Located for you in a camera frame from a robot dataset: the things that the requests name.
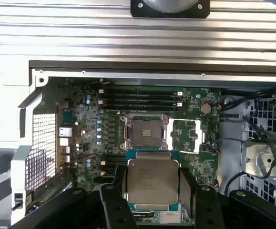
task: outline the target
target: cable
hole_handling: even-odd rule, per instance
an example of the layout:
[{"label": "cable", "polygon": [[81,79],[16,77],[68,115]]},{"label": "cable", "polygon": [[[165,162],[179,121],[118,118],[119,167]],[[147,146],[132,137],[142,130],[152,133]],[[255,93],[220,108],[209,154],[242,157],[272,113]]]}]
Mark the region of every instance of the cable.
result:
[{"label": "cable", "polygon": [[221,142],[223,140],[232,140],[232,141],[237,141],[237,142],[240,142],[241,144],[244,144],[245,142],[240,140],[240,139],[237,139],[237,138],[232,138],[232,137],[222,137],[222,138],[219,138],[217,139],[216,141],[214,141],[214,144],[217,144],[217,142]]},{"label": "cable", "polygon": [[255,116],[257,115],[257,112],[258,112],[259,107],[260,107],[260,99],[257,98],[256,100],[257,100],[257,103],[256,103],[256,110],[253,112],[253,114],[252,114],[251,116],[249,116],[249,117],[243,117],[243,118],[240,119],[240,120],[232,120],[232,119],[230,119],[230,118],[227,117],[227,115],[224,113],[224,110],[222,109],[223,117],[225,118],[225,120],[227,120],[227,121],[229,121],[229,122],[231,122],[231,123],[242,123],[242,122],[246,121],[246,119],[250,119],[250,118],[252,118],[252,117],[255,117]]},{"label": "cable", "polygon": [[240,177],[240,176],[242,176],[242,175],[245,175],[245,174],[247,174],[247,173],[244,172],[244,171],[239,172],[239,173],[235,174],[235,175],[227,182],[227,184],[225,185],[225,192],[224,192],[224,195],[225,195],[225,196],[228,196],[228,190],[229,190],[230,184],[231,184],[233,181],[235,181],[236,178],[238,178],[238,177]]},{"label": "cable", "polygon": [[[270,169],[268,170],[268,172],[263,176],[263,177],[256,177],[256,178],[259,178],[259,179],[267,179],[268,177],[270,177],[271,175],[271,171],[272,169],[276,166],[276,158],[273,160],[273,162],[271,163],[271,166],[270,166]],[[225,186],[225,191],[224,191],[224,195],[227,196],[228,195],[228,190],[229,190],[229,186],[231,185],[231,183],[233,181],[235,181],[238,177],[242,176],[242,175],[249,175],[249,173],[246,173],[244,171],[242,172],[239,172],[237,174],[235,174],[226,184]]]},{"label": "cable", "polygon": [[237,106],[239,106],[240,104],[251,100],[251,99],[256,99],[256,98],[269,98],[272,97],[273,95],[276,94],[276,87],[275,88],[271,88],[271,89],[267,89],[267,90],[263,90],[263,91],[259,91],[256,93],[251,93],[250,96],[246,96],[244,98],[240,98],[238,100],[232,101],[228,104],[225,104],[222,106],[222,110],[223,111],[228,111],[231,110]]}]

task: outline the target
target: screw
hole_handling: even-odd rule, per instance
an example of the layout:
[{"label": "screw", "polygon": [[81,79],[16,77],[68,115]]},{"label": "screw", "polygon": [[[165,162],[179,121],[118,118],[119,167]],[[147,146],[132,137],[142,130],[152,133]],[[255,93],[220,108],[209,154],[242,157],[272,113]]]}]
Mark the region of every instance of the screw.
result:
[{"label": "screw", "polygon": [[82,192],[81,190],[77,190],[77,191],[72,192],[72,194],[77,195],[77,194],[80,194],[81,192]]},{"label": "screw", "polygon": [[246,194],[244,192],[241,192],[241,191],[236,192],[236,194],[240,197],[245,197],[246,196]]},{"label": "screw", "polygon": [[113,185],[109,185],[109,186],[106,187],[106,189],[113,189],[113,188],[114,188]]},{"label": "screw", "polygon": [[201,189],[203,191],[210,191],[210,188],[208,186],[202,186]]}]

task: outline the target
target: metal grille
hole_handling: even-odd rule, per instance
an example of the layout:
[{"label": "metal grille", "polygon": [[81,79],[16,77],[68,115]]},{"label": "metal grille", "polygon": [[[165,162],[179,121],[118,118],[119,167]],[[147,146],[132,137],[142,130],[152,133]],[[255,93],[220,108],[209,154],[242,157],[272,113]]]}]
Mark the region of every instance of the metal grille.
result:
[{"label": "metal grille", "polygon": [[35,190],[55,175],[56,114],[33,116],[33,146],[26,159],[26,189]]},{"label": "metal grille", "polygon": [[67,184],[67,186],[63,189],[63,191],[66,191],[67,189],[72,187],[72,182],[70,182],[69,184]]},{"label": "metal grille", "polygon": [[251,175],[247,175],[244,178],[245,189],[249,192],[257,194],[264,200],[269,201],[272,204],[276,204],[276,178],[273,177],[273,182],[270,179],[261,180]]},{"label": "metal grille", "polygon": [[[257,114],[250,121],[263,130],[267,130],[276,136],[276,98],[261,99]],[[256,108],[257,100],[250,101],[248,112],[252,116]],[[249,137],[253,137],[255,131],[249,127]],[[276,205],[276,177],[266,180],[258,179],[252,175],[243,177],[243,188],[268,202]]]},{"label": "metal grille", "polygon": [[[253,115],[253,110],[256,107],[256,100],[254,106],[250,106],[250,115]],[[276,99],[260,100],[257,114],[250,119],[250,121],[259,126],[261,129],[276,133]],[[249,137],[254,135],[254,130],[250,127]]]}]

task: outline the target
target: green circuit board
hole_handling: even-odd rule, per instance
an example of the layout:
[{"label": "green circuit board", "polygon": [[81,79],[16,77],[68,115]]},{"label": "green circuit board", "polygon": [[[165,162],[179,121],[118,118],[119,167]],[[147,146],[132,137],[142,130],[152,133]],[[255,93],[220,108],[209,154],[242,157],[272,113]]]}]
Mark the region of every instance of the green circuit board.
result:
[{"label": "green circuit board", "polygon": [[[114,100],[113,93],[119,93],[121,99]],[[154,110],[139,104],[132,105],[132,109],[123,105],[132,104],[131,96],[136,94],[146,95],[140,102],[144,104],[151,100],[151,109]],[[167,94],[173,94],[177,98],[172,108],[165,101],[164,96]],[[217,184],[218,154],[213,143],[219,136],[220,90],[113,84],[77,85],[73,87],[68,101],[71,105],[64,109],[63,120],[65,125],[73,126],[75,133],[71,168],[76,186],[90,192],[98,184],[96,178],[113,176],[102,170],[101,163],[105,155],[126,155],[128,147],[161,149],[163,145],[158,138],[150,139],[144,146],[141,144],[143,138],[138,135],[141,132],[142,136],[155,135],[157,126],[164,118],[168,119],[165,136],[168,146],[164,147],[181,152],[181,166],[190,168],[199,184]],[[121,105],[112,106],[114,101]],[[128,117],[132,125],[122,119]],[[153,127],[141,127],[148,124]],[[132,145],[122,148],[126,140]],[[160,221],[159,212],[155,215],[156,217],[140,221]]]}]

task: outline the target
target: mounting hole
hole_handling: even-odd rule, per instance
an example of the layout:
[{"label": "mounting hole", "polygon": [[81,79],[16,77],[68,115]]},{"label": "mounting hole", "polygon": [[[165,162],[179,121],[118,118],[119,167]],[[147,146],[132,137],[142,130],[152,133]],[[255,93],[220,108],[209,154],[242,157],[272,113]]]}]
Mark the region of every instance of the mounting hole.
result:
[{"label": "mounting hole", "polygon": [[212,225],[212,224],[214,224],[214,222],[213,222],[213,220],[208,219],[208,220],[207,220],[207,224],[211,224],[211,225]]},{"label": "mounting hole", "polygon": [[125,218],[119,218],[119,220],[118,220],[119,223],[124,223],[125,221],[126,221]]}]

